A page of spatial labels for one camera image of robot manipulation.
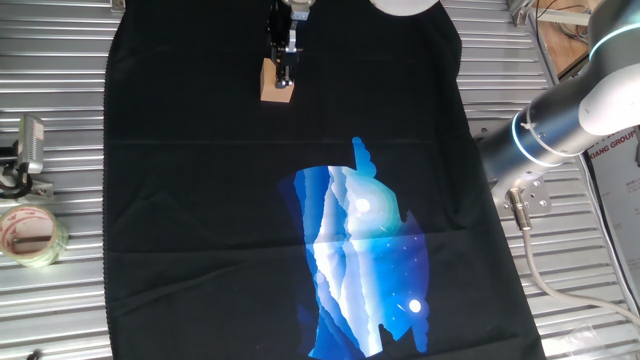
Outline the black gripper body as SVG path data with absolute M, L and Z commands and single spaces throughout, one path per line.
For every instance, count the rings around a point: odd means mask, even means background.
M 274 36 L 285 36 L 297 30 L 304 21 L 303 0 L 274 0 L 268 20 L 269 32 Z

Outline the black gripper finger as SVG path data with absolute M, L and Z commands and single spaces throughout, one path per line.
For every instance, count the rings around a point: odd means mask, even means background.
M 281 33 L 270 33 L 268 36 L 270 45 L 270 59 L 274 64 L 279 64 L 284 53 L 284 40 Z
M 276 67 L 275 87 L 277 89 L 285 89 L 294 85 L 301 52 L 301 48 L 297 45 L 296 30 L 290 30 L 288 34 L 283 36 L 283 40 L 284 53 L 282 60 L 279 64 L 273 63 Z

